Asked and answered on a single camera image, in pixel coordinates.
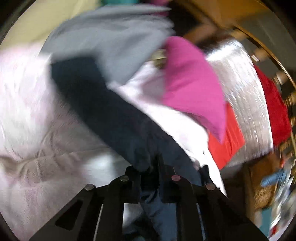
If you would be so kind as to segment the teal garment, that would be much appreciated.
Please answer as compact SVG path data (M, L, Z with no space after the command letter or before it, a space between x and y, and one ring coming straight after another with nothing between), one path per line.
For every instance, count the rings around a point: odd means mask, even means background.
M102 6L105 5L134 5L134 4L148 4L149 0L101 0Z

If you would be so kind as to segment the magenta pillow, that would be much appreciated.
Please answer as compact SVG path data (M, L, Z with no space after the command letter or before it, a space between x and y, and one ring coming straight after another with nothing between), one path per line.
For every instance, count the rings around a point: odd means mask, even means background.
M191 115L223 142L226 101L217 75L204 53L182 37L166 41L163 104Z

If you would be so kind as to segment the red cloth on rail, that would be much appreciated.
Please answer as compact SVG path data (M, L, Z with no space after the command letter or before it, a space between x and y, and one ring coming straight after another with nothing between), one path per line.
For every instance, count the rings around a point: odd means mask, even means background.
M257 66L254 66L254 68L262 85L266 99L273 136L273 146L278 147L290 137L290 132L292 131L287 107L285 106L275 84Z

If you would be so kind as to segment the white textured bed sheet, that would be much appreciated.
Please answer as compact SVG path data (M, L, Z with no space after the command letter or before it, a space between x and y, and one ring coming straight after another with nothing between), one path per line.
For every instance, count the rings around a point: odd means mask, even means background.
M39 45L1 52L1 214L29 240L83 185L129 165L69 108Z

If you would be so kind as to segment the wicker basket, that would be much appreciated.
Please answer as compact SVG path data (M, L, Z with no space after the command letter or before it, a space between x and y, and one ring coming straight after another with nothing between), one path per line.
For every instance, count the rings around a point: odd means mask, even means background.
M253 188L253 197L254 197L254 209L264 209L271 206L271 203L274 199L275 191L278 184L265 185L262 187L261 182L264 178L269 179L272 174L275 174L276 171L272 173L264 172L251 172L251 183Z

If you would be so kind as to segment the navy blue jacket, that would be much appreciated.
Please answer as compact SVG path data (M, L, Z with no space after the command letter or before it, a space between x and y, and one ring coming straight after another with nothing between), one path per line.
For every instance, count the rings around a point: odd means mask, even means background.
M156 240L176 240L176 206L161 201L159 166L171 166L200 185L200 173L189 156L149 116L107 88L92 58L54 62L51 77L81 121L135 168L128 189L148 218L144 228Z

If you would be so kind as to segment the red cushion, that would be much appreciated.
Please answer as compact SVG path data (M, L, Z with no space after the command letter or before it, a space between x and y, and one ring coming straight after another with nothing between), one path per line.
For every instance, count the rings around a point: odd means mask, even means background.
M236 120L234 110L226 103L226 132L223 142L209 133L208 149L219 170L222 170L245 145L245 139Z

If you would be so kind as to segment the cream mattress edge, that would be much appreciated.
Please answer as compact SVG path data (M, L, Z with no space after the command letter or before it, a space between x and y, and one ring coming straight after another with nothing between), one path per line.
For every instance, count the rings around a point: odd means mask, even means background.
M11 17L1 33L1 49L41 42L61 23L101 5L101 1L34 1Z

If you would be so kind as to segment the blue cloth on basket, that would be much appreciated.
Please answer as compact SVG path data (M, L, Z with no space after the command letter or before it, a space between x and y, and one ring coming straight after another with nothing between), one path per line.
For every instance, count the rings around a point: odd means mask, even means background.
M261 187L267 187L276 185L277 183L283 183L287 177L287 173L284 169L280 169L268 176L262 178L260 182Z

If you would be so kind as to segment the silver foil mat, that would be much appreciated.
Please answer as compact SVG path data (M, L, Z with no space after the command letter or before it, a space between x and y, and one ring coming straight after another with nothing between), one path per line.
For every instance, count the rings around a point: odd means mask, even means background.
M234 38L218 42L206 52L234 110L245 144L228 163L229 167L264 156L273 149L264 91L243 45Z

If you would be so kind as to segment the grey folded garment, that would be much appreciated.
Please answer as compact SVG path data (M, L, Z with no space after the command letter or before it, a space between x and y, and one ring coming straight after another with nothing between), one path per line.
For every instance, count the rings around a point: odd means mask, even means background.
M103 6L63 22L43 44L53 61L93 56L108 82L124 85L174 34L167 6Z

